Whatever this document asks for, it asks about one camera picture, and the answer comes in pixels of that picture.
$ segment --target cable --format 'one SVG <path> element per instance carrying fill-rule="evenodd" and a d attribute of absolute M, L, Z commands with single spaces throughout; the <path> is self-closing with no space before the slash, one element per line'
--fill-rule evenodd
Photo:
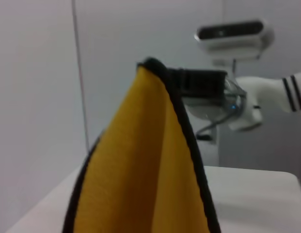
<path fill-rule="evenodd" d="M 236 72 L 237 72 L 237 60 L 233 59 L 233 61 L 232 61 L 232 76 L 233 76 L 233 80 L 236 79 Z"/>
<path fill-rule="evenodd" d="M 209 124 L 208 126 L 201 128 L 200 130 L 198 130 L 195 134 L 195 137 L 197 140 L 203 140 L 204 135 L 201 135 L 202 132 L 206 131 L 206 130 L 210 130 L 213 129 L 214 127 L 216 127 L 217 125 L 220 125 L 222 123 L 224 123 L 225 121 L 227 121 L 228 119 L 230 119 L 231 117 L 233 117 L 234 115 L 238 114 L 238 108 L 236 108 L 234 111 L 232 111 L 231 113 L 228 113 L 226 116 L 224 116 L 222 119 L 219 119 L 215 122 L 212 122 L 211 124 Z"/>
<path fill-rule="evenodd" d="M 227 8 L 226 0 L 222 0 L 222 23 L 223 24 L 226 19 L 226 8 Z"/>

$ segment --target white table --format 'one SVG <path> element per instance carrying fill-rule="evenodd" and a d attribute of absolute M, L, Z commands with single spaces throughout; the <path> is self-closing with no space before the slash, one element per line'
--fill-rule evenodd
<path fill-rule="evenodd" d="M 285 172 L 205 167 L 223 233 L 301 233 L 301 188 Z M 7 233 L 60 233 L 79 169 Z"/>

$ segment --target camera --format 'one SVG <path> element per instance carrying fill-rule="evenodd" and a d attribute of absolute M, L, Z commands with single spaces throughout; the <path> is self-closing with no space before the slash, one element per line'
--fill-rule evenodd
<path fill-rule="evenodd" d="M 203 26 L 195 39 L 216 58 L 253 58 L 272 44 L 274 31 L 265 20 L 255 19 Z"/>

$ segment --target black trim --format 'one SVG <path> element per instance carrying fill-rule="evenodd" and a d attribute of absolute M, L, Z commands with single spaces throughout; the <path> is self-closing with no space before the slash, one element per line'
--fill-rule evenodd
<path fill-rule="evenodd" d="M 291 75 L 290 78 L 291 78 L 292 84 L 295 88 L 295 92 L 296 92 L 296 95 L 297 95 L 299 107 L 301 109 L 301 93 L 300 93 L 300 90 L 299 90 L 299 86 L 298 86 L 296 77 L 294 75 Z"/>
<path fill-rule="evenodd" d="M 283 78 L 283 83 L 284 83 L 284 88 L 285 88 L 285 91 L 286 91 L 286 94 L 287 94 L 287 97 L 288 97 L 288 101 L 289 101 L 289 104 L 290 104 L 291 111 L 295 112 L 296 107 L 295 107 L 294 101 L 292 99 L 290 88 L 288 86 L 288 82 L 287 82 L 286 78 Z"/>
<path fill-rule="evenodd" d="M 94 153 L 94 150 L 96 149 L 96 146 L 98 145 L 100 141 L 101 135 L 97 138 L 94 145 L 92 146 L 91 150 L 89 151 L 89 155 L 85 159 L 85 162 L 82 166 L 82 169 L 77 177 L 76 184 L 72 193 L 72 196 L 69 201 L 69 205 L 66 211 L 66 216 L 64 220 L 63 230 L 62 233 L 74 233 L 74 224 L 75 224 L 75 217 L 77 213 L 78 208 L 78 202 L 80 199 L 82 184 L 84 181 L 85 174 L 87 172 L 89 161 L 92 157 L 92 154 Z"/>
<path fill-rule="evenodd" d="M 196 180 L 200 189 L 200 196 L 204 204 L 204 211 L 207 218 L 209 231 L 210 233 L 220 233 L 221 230 L 217 219 L 215 207 L 213 204 L 212 196 L 208 188 L 204 166 L 200 155 L 200 150 L 198 148 L 193 129 L 189 122 L 185 106 L 181 100 L 179 92 L 176 90 L 176 87 L 171 80 L 170 73 L 160 61 L 154 58 L 147 59 L 143 64 L 139 64 L 139 66 L 146 68 L 147 70 L 158 76 L 164 83 L 165 89 L 169 93 L 170 100 L 173 104 L 178 122 L 181 126 L 182 132 L 190 150 Z"/>

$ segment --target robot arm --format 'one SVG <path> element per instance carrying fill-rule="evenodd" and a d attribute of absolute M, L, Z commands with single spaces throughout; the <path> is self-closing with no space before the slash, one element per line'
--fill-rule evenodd
<path fill-rule="evenodd" d="M 301 111 L 301 73 L 280 80 L 240 77 L 238 85 L 247 93 L 245 107 L 235 121 L 232 130 L 251 128 L 262 123 L 260 103 L 267 101 L 291 113 Z"/>

